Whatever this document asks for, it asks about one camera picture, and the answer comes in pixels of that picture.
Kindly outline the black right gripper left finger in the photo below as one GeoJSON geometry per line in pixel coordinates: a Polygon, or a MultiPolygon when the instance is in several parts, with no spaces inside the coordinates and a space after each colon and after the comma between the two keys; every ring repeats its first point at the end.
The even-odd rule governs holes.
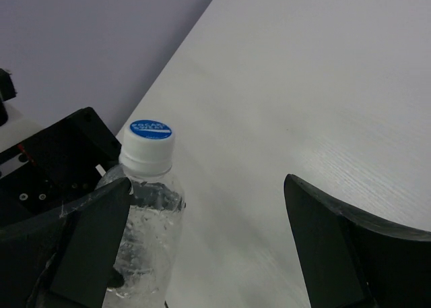
{"type": "Polygon", "coordinates": [[[122,178],[1,224],[2,307],[101,307],[129,214],[122,178]]]}

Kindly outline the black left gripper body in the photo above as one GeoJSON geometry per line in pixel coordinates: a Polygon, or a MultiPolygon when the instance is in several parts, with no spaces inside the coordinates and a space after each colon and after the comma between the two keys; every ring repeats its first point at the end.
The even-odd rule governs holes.
{"type": "Polygon", "coordinates": [[[118,162],[121,144],[91,107],[1,152],[1,225],[7,226],[93,191],[118,162]]]}

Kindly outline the clear capless bottle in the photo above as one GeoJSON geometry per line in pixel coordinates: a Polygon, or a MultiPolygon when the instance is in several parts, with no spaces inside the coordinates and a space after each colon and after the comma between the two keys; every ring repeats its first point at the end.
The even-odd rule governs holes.
{"type": "Polygon", "coordinates": [[[172,172],[175,134],[165,123],[141,119],[123,132],[119,163],[98,183],[126,177],[129,215],[103,307],[165,307],[178,253],[184,191],[172,172]]]}

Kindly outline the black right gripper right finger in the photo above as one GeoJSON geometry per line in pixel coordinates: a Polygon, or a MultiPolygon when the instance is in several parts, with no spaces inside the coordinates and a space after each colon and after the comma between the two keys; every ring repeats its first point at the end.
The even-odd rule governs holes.
{"type": "Polygon", "coordinates": [[[375,216],[296,175],[286,211],[311,307],[429,307],[430,233],[375,216]]]}

